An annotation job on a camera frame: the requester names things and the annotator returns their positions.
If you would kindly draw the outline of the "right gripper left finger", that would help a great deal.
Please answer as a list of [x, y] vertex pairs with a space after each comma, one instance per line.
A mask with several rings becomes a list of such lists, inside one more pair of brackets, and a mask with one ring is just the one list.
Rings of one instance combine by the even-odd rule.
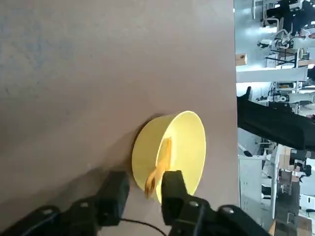
[[117, 226], [130, 190], [126, 172], [111, 171], [96, 194], [81, 198], [61, 211], [41, 206], [10, 227], [2, 236], [95, 236], [101, 227]]

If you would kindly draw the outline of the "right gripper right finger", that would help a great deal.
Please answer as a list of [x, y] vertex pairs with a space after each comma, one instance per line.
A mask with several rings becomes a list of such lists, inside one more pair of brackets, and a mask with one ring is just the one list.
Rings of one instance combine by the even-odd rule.
[[188, 194], [181, 171], [167, 171], [161, 183], [161, 210], [170, 236], [268, 236], [241, 208], [211, 209], [207, 200]]

